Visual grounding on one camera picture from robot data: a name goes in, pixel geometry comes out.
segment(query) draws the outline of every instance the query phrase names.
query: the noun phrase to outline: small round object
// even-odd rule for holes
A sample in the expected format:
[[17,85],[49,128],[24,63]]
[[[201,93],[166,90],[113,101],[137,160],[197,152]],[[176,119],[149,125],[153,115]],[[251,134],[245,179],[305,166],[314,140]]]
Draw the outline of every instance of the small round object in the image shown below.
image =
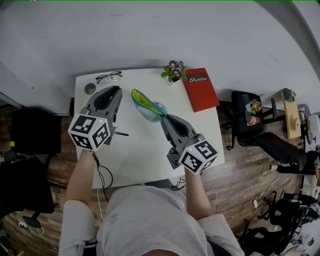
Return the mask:
[[88,95],[93,94],[96,91],[96,85],[94,83],[88,83],[85,87],[84,87],[84,92]]

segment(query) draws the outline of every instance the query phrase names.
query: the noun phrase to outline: small plant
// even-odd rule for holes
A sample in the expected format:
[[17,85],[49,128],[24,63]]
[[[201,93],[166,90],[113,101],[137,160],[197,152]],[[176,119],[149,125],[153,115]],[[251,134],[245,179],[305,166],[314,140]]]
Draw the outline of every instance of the small plant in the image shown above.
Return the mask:
[[251,106],[251,114],[255,115],[257,112],[261,111],[262,109],[262,105],[261,105],[261,102],[256,100],[256,99],[253,99],[250,101],[250,103],[252,104]]
[[186,69],[184,63],[180,61],[171,60],[168,66],[164,66],[164,72],[161,73],[161,77],[168,76],[169,82],[176,82],[180,79],[186,80]]

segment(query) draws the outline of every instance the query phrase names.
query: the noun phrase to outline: white table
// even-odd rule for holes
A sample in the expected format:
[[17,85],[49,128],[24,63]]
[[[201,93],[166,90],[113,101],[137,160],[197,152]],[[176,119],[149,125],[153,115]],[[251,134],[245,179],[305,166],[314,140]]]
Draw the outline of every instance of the white table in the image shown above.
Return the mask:
[[[116,115],[117,132],[128,136],[113,135],[111,145],[102,145],[96,155],[101,165],[106,166],[113,174],[112,187],[128,186],[182,176],[182,166],[173,170],[167,154],[172,147],[167,141],[161,124],[146,120],[137,110],[131,97],[131,90],[137,89],[151,101],[164,104],[168,113],[187,120],[195,131],[210,139],[218,152],[218,157],[211,166],[225,162],[222,137],[216,108],[194,113],[182,81],[169,86],[160,74],[162,69],[123,70],[123,77],[118,81],[111,79],[106,84],[97,84],[96,77],[111,72],[78,76],[75,81],[74,113],[79,113],[87,104],[90,95],[84,88],[88,83],[96,84],[96,92],[110,86],[120,86],[122,100]],[[77,147],[77,156],[81,148]],[[104,168],[100,171],[105,186],[110,183],[110,174]],[[102,183],[97,170],[94,171],[92,188],[101,188]]]

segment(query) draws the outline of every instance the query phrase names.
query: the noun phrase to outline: green plastic bag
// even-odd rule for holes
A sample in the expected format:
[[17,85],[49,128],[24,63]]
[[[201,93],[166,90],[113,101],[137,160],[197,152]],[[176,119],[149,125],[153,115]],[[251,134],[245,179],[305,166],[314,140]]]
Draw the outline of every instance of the green plastic bag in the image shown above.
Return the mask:
[[132,100],[145,119],[152,123],[160,122],[161,116],[167,116],[165,105],[149,100],[142,92],[137,89],[131,91]]

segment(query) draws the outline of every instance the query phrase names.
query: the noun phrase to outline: floor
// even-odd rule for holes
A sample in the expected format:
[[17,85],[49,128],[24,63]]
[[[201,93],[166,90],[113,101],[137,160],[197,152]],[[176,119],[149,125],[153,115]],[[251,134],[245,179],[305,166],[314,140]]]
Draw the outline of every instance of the floor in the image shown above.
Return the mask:
[[[10,123],[13,108],[0,108],[0,151],[5,152],[10,149]],[[220,124],[227,120],[224,114],[218,111]],[[70,118],[62,120],[61,134],[61,154],[51,161],[48,170],[48,180],[51,183],[51,192],[57,208],[53,214],[41,214],[38,217],[42,227],[43,235],[34,237],[30,232],[21,229],[17,225],[23,215],[31,216],[32,212],[23,211],[7,215],[3,220],[3,226],[10,235],[10,243],[17,250],[24,250],[27,256],[53,256],[58,255],[58,243],[60,239],[63,205],[65,203],[66,186],[69,177],[76,165],[76,149],[68,135]],[[273,132],[280,137],[282,133],[282,123],[268,124],[267,131]],[[221,129],[223,146],[226,148],[231,143],[231,131]],[[298,145],[300,139],[289,141]],[[299,191],[302,177],[293,174],[280,174],[270,171],[270,164],[275,161],[271,159],[258,147],[243,148],[236,144],[231,151],[224,150],[225,163],[206,170],[202,175],[205,191],[210,200],[215,213],[224,214],[228,224],[235,234],[240,233],[244,227],[244,219],[250,220],[251,227],[257,225],[257,214],[265,209],[263,200],[258,201],[258,210],[253,207],[255,195],[262,198],[268,185],[265,196],[270,197],[273,190],[282,192],[286,189],[290,193]],[[103,193],[99,192],[101,208],[105,209],[107,203]],[[92,191],[90,209],[95,217],[95,225],[98,228],[101,224],[101,215],[98,205],[97,190]],[[269,225],[265,220],[259,220],[260,226]]]

